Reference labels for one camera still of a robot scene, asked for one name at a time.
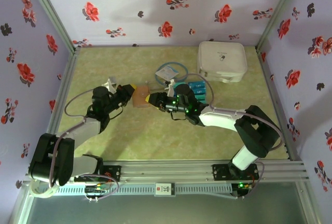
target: blue cable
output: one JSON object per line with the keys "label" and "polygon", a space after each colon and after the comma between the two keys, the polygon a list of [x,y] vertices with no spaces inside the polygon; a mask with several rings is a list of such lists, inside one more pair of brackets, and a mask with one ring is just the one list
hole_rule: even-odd
{"label": "blue cable", "polygon": [[[188,77],[188,69],[186,68],[185,65],[181,64],[180,62],[166,62],[164,64],[162,64],[158,69],[157,71],[161,70],[163,67],[169,65],[169,64],[175,64],[175,65],[179,65],[180,67],[182,67],[185,71],[186,71],[186,75],[185,77],[182,79],[182,80],[177,80],[177,82],[182,82],[182,81],[185,81]],[[165,86],[165,83],[162,83],[159,79],[158,79],[158,76],[155,74],[155,79],[157,81],[157,83]]]}

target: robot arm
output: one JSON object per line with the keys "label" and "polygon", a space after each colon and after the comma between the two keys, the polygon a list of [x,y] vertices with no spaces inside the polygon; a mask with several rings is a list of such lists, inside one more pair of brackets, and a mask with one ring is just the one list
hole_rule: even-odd
{"label": "robot arm", "polygon": [[89,138],[103,132],[111,120],[109,114],[126,106],[134,90],[135,86],[132,85],[119,85],[116,90],[103,86],[95,88],[92,104],[81,124],[65,133],[45,133],[39,138],[29,167],[30,178],[49,182],[53,150],[60,138],[52,177],[56,185],[63,186],[71,177],[77,175],[98,173],[103,166],[102,158],[93,155],[74,158],[74,150]]}
{"label": "robot arm", "polygon": [[228,164],[229,172],[239,176],[258,158],[264,158],[278,140],[278,133],[269,125],[251,118],[256,116],[272,125],[275,124],[257,106],[250,106],[245,111],[231,109],[211,109],[208,104],[197,101],[193,91],[187,84],[175,88],[177,97],[164,93],[153,93],[146,101],[161,111],[171,113],[180,112],[194,125],[216,126],[238,132],[244,146],[235,154]]}

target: floral wallpaper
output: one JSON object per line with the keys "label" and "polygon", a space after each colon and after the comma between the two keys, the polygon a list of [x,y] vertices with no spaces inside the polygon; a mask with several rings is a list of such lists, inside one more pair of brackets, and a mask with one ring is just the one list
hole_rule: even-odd
{"label": "floral wallpaper", "polygon": [[56,106],[69,51],[38,0],[1,0],[0,223],[8,223]]}
{"label": "floral wallpaper", "polygon": [[[198,45],[207,40],[256,45],[279,2],[279,0],[50,1],[76,47]],[[281,36],[287,28],[285,21]]]}
{"label": "floral wallpaper", "polygon": [[332,8],[330,0],[289,0],[261,48],[324,221],[332,213]]}

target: marble pattern surface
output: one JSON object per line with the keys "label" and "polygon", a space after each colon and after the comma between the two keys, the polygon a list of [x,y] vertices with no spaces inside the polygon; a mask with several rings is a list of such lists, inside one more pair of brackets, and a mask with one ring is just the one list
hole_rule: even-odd
{"label": "marble pattern surface", "polygon": [[[212,82],[214,105],[244,109],[259,106],[275,123],[276,116],[254,47],[245,47],[248,71],[241,82]],[[67,101],[79,93],[100,86],[109,76],[121,85],[144,85],[154,79],[163,63],[176,61],[189,72],[196,72],[198,47],[93,47],[82,48],[74,71]],[[184,71],[174,66],[180,74]],[[68,107],[71,114],[85,114],[91,104],[91,93],[78,98]],[[59,130],[65,130],[80,119],[62,116]],[[243,146],[234,131],[218,127],[198,127],[187,121],[173,121],[167,113],[154,107],[134,108],[132,101],[123,113],[111,120],[107,129],[79,146],[75,155],[90,153],[104,160],[143,159],[231,159]],[[282,147],[268,154],[268,159],[286,159]]]}

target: white case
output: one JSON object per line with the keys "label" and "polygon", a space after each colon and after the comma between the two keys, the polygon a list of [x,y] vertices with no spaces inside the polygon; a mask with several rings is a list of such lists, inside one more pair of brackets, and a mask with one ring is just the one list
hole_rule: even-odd
{"label": "white case", "polygon": [[240,43],[204,41],[198,48],[197,73],[208,81],[239,82],[247,71]]}

